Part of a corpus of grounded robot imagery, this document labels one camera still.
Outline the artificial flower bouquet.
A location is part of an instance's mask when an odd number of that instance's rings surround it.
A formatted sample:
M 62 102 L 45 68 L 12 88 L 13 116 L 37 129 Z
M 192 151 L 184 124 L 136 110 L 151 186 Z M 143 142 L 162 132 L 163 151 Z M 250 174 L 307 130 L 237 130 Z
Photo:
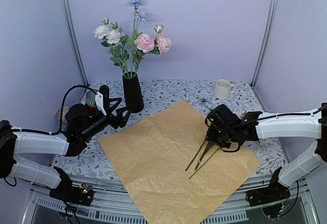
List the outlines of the artificial flower bouquet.
M 210 152 L 210 150 L 212 148 L 214 149 L 213 153 L 211 155 L 209 155 L 207 159 L 205 159 L 205 157 L 208 155 L 208 153 Z M 217 144 L 215 144 L 211 141 L 208 141 L 208 140 L 204 140 L 185 169 L 185 171 L 188 171 L 189 168 L 193 165 L 193 163 L 195 163 L 194 172 L 189 176 L 188 179 L 189 180 L 192 179 L 200 171 L 200 169 L 202 169 L 202 167 L 204 167 L 205 164 L 208 163 L 209 160 L 219 150 L 220 150 L 220 147 Z

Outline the orange wrapping paper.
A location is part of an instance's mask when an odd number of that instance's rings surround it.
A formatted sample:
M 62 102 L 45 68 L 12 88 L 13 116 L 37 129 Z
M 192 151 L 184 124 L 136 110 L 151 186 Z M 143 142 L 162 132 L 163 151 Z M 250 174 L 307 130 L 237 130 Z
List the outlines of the orange wrapping paper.
M 189 166 L 204 140 L 204 116 L 185 101 L 100 138 L 119 180 L 148 223 L 200 223 L 254 173 L 261 161 L 247 147 Z

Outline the pink rose stem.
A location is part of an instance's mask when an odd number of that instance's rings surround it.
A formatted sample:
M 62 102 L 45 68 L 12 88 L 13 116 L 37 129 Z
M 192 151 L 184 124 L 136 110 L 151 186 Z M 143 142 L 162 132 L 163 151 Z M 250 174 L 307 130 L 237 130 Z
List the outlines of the pink rose stem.
M 170 50 L 172 42 L 168 36 L 163 34 L 164 28 L 164 25 L 156 25 L 154 27 L 155 37 L 138 32 L 137 39 L 134 41 L 138 59 L 137 71 L 146 54 L 159 55 Z

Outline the thin blue flower stem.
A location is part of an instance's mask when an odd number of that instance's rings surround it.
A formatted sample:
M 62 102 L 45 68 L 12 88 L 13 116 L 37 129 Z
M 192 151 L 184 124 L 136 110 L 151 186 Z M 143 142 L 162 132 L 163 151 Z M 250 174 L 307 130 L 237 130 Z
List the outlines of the thin blue flower stem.
M 138 29 L 141 22 L 145 23 L 145 19 L 149 17 L 148 13 L 144 10 L 139 9 L 142 4 L 142 0 L 130 0 L 128 2 L 130 5 L 134 6 L 134 18 L 133 18 L 133 30 L 132 30 L 132 60 L 131 60 L 131 72 L 136 75 L 138 59 L 136 56 L 136 45 L 134 41 L 138 36 Z

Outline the white rose stem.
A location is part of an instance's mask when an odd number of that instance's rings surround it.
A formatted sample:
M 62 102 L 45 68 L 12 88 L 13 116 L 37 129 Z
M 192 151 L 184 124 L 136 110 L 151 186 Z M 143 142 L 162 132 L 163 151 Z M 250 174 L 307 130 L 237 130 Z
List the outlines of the white rose stem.
M 118 23 L 110 23 L 109 18 L 103 18 L 101 25 L 94 30 L 94 38 L 101 41 L 101 45 L 108 49 L 110 60 L 115 66 L 120 67 L 123 76 L 129 78 L 128 74 L 128 59 L 129 54 L 125 48 L 128 35 L 124 35 L 123 29 Z

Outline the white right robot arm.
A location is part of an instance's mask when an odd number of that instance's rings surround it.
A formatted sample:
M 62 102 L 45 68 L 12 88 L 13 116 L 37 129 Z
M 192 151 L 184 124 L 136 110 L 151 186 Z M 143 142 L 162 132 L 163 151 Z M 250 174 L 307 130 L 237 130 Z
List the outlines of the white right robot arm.
M 298 179 L 326 163 L 326 103 L 318 109 L 290 113 L 248 111 L 242 117 L 226 105 L 219 105 L 205 118 L 207 140 L 224 152 L 231 143 L 242 146 L 246 141 L 269 138 L 311 138 L 313 143 L 292 162 L 275 174 L 276 179 L 264 191 L 268 201 L 276 201 Z

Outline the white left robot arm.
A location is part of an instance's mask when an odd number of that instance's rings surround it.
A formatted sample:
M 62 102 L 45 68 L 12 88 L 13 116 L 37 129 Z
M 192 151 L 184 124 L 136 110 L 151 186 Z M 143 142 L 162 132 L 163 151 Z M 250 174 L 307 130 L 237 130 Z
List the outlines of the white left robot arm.
M 62 181 L 64 172 L 20 158 L 21 154 L 53 154 L 66 157 L 78 156 L 88 142 L 107 126 L 114 129 L 126 125 L 133 106 L 119 108 L 121 98 L 95 98 L 95 107 L 82 103 L 73 105 L 65 114 L 67 129 L 44 132 L 14 127 L 7 120 L 1 121 L 1 178 L 14 177 L 46 185 L 72 200 L 76 189 Z

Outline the tall black vase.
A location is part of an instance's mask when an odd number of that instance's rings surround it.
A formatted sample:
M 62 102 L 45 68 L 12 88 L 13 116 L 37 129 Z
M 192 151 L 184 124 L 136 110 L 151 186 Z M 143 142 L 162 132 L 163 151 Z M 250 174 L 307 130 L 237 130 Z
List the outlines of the tall black vase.
M 128 74 L 132 74 L 132 78 L 123 76 L 125 104 L 132 109 L 132 113 L 138 113 L 144 108 L 141 86 L 137 73 L 129 72 Z

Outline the striped black white cup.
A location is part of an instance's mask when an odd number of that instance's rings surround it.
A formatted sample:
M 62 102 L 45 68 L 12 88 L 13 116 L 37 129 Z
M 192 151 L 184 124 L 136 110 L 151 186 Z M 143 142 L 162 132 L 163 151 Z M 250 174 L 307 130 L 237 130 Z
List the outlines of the striped black white cup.
M 96 105 L 96 94 L 97 91 L 88 91 L 85 95 L 85 102 L 89 107 L 97 108 Z

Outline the floral patterned tablecloth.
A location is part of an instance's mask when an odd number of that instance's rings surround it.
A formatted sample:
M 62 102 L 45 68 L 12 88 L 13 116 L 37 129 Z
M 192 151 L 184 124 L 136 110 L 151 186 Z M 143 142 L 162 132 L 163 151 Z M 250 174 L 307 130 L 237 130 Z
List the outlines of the floral patterned tablecloth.
M 263 109 L 248 83 L 235 81 L 233 84 L 235 85 L 235 91 L 229 98 L 219 100 L 213 95 L 214 81 L 143 80 L 141 81 L 141 88 L 144 109 L 137 114 L 132 114 L 127 126 L 130 127 L 142 117 L 156 114 L 182 100 L 204 116 L 219 104 L 225 104 L 238 116 L 246 111 Z M 93 137 L 78 156 L 70 158 L 60 155 L 55 156 L 52 165 L 63 169 L 69 175 L 117 181 L 119 178 L 99 142 L 99 138 L 114 132 L 116 130 L 108 126 L 104 131 Z M 287 162 L 278 139 L 245 142 L 245 146 L 250 148 L 261 160 L 261 164 L 252 174 L 253 177 L 271 175 L 277 168 Z

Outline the cream ceramic mug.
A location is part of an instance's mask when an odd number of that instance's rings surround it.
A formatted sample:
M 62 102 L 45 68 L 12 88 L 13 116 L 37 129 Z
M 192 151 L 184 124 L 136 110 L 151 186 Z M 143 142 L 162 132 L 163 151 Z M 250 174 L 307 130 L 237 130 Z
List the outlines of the cream ceramic mug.
M 226 100 L 236 90 L 236 86 L 225 79 L 219 79 L 215 82 L 213 95 L 218 99 Z

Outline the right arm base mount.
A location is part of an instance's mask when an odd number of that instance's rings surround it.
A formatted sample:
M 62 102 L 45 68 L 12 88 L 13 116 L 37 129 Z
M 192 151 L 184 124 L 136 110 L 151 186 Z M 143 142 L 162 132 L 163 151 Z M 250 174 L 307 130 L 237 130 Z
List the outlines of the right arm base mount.
M 246 192 L 245 199 L 249 202 L 251 207 L 273 203 L 279 200 L 288 200 L 291 196 L 289 187 L 281 185 L 278 180 L 278 175 L 281 167 L 276 169 L 267 187 L 249 190 Z M 277 204 L 274 206 L 264 207 L 263 213 L 270 219 L 279 218 L 286 207 L 286 204 Z

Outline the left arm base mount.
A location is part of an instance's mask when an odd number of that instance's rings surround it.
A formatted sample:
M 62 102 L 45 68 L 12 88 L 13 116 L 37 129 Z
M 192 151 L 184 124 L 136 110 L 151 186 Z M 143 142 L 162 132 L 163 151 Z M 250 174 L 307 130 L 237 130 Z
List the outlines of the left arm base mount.
M 92 185 L 82 183 L 75 187 L 70 177 L 62 169 L 58 167 L 54 167 L 54 169 L 59 173 L 61 181 L 56 188 L 50 190 L 49 196 L 64 203 L 90 207 L 94 196 Z

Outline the aluminium front rail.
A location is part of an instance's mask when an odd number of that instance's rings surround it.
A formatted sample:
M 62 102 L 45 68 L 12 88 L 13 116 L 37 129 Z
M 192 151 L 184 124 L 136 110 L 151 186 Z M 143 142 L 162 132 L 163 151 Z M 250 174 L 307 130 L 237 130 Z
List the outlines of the aluminium front rail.
M 90 207 L 75 206 L 73 215 L 65 210 L 65 204 L 50 198 L 45 187 L 31 187 L 22 223 L 146 223 L 131 197 L 119 181 L 72 177 L 74 184 L 90 183 L 94 198 Z M 249 178 L 203 223 L 319 223 L 309 187 L 304 179 L 290 188 L 291 197 L 287 201 L 285 216 L 269 219 L 263 209 L 276 207 L 277 202 L 262 206 L 250 206 L 245 199 L 246 192 L 268 185 L 269 176 Z

